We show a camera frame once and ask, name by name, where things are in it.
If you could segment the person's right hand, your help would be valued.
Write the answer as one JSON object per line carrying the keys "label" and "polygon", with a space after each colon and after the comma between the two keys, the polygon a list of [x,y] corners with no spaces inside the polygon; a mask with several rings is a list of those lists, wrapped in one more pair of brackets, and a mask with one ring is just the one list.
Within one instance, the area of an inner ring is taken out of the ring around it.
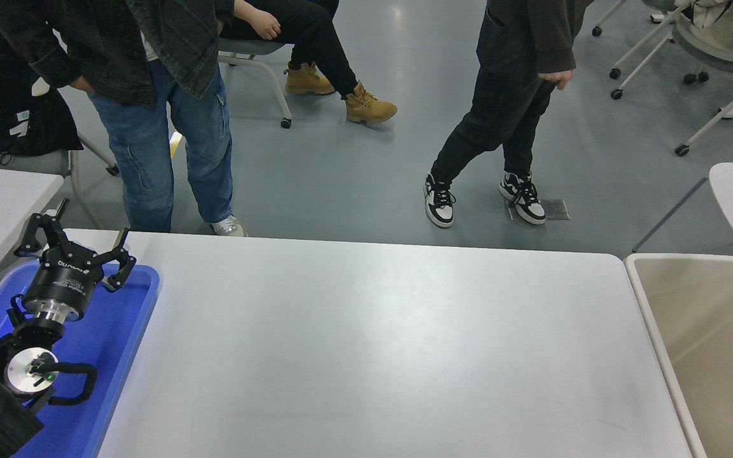
{"label": "person's right hand", "polygon": [[273,14],[266,11],[254,9],[249,13],[247,21],[265,40],[274,40],[281,34],[281,24]]}

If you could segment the person's hand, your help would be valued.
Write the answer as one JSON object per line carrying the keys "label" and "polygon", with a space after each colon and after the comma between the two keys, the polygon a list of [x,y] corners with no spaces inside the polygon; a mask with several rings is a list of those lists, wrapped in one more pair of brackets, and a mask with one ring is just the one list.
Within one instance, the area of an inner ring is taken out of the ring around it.
{"label": "person's hand", "polygon": [[564,90],[568,83],[573,79],[574,69],[552,72],[552,73],[538,73],[537,75],[541,80],[550,82],[555,85],[556,89]]}

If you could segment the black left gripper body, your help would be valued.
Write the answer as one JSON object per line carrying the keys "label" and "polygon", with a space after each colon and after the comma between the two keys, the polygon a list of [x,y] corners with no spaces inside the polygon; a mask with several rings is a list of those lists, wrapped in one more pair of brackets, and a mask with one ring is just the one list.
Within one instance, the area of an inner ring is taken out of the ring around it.
{"label": "black left gripper body", "polygon": [[72,255],[67,257],[59,246],[45,249],[35,278],[23,295],[26,311],[35,314],[41,305],[60,303],[75,314],[87,312],[104,269],[94,261],[98,254],[88,247],[74,244]]}

